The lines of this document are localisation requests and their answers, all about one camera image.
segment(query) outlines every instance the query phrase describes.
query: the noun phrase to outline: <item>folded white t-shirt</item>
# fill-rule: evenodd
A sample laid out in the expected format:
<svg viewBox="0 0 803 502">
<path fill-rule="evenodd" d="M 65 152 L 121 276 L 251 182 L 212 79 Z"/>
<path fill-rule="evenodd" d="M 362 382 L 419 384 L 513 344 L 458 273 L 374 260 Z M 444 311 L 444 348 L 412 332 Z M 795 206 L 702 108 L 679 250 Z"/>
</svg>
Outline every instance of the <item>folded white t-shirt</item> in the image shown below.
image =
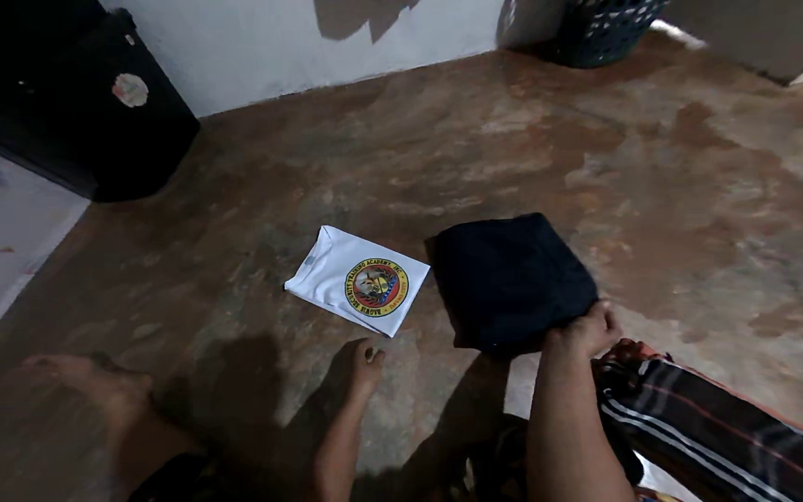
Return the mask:
<svg viewBox="0 0 803 502">
<path fill-rule="evenodd" d="M 393 337 L 427 272 L 427 264 L 325 225 L 284 289 Z"/>
</svg>

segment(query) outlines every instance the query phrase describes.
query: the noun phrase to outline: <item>hand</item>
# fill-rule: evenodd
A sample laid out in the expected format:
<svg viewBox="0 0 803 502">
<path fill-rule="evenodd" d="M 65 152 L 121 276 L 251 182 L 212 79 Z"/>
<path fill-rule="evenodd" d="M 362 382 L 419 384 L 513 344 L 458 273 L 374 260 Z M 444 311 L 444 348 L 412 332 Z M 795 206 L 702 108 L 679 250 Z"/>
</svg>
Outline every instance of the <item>hand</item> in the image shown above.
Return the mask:
<svg viewBox="0 0 803 502">
<path fill-rule="evenodd" d="M 383 360 L 386 353 L 374 349 L 374 341 L 370 338 L 358 340 L 351 368 L 351 397 L 367 399 L 376 390 L 383 376 Z"/>
<path fill-rule="evenodd" d="M 624 336 L 612 303 L 598 300 L 583 317 L 547 333 L 544 352 L 561 351 L 566 357 L 590 358 L 612 347 Z"/>
</svg>

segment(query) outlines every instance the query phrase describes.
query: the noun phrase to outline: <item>stained floor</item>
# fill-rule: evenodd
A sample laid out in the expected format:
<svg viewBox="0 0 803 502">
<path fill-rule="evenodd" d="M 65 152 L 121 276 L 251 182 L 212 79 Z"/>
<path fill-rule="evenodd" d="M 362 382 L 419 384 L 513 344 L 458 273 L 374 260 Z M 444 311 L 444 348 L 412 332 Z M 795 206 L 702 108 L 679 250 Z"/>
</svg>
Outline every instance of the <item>stained floor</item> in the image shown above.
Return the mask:
<svg viewBox="0 0 803 502">
<path fill-rule="evenodd" d="M 292 484 L 334 355 L 369 335 L 281 289 L 318 227 L 426 261 L 455 223 L 530 211 L 630 337 L 803 422 L 803 86 L 651 33 L 605 69 L 487 53 L 205 119 L 168 188 L 92 205 L 0 323 L 0 500 L 109 496 L 94 410 L 12 371 L 40 352 L 150 371 L 172 417 Z M 452 338 L 430 276 L 380 341 L 359 499 L 423 499 L 501 408 L 527 413 L 534 359 Z"/>
</svg>

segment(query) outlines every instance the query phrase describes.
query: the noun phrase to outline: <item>sticker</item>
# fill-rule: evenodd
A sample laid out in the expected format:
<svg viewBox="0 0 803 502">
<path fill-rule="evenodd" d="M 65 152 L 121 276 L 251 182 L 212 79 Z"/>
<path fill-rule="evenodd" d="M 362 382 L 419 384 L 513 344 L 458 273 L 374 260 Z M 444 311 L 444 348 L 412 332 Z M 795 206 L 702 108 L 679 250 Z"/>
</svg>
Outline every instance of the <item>sticker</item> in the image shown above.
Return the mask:
<svg viewBox="0 0 803 502">
<path fill-rule="evenodd" d="M 392 314 L 408 296 L 408 275 L 395 263 L 370 258 L 346 275 L 346 299 L 368 317 Z"/>
<path fill-rule="evenodd" d="M 125 106 L 135 108 L 147 103 L 147 84 L 138 75 L 121 73 L 113 83 L 111 91 Z"/>
</svg>

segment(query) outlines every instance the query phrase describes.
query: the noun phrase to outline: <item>blue plastic basket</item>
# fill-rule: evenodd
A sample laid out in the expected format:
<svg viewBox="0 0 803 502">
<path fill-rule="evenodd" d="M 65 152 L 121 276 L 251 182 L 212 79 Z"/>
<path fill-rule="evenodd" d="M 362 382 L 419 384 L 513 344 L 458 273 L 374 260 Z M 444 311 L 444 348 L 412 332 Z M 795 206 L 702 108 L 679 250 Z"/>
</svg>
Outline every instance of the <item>blue plastic basket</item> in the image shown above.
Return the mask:
<svg viewBox="0 0 803 502">
<path fill-rule="evenodd" d="M 670 0 L 569 0 L 550 54 L 554 63 L 596 68 L 630 53 Z"/>
</svg>

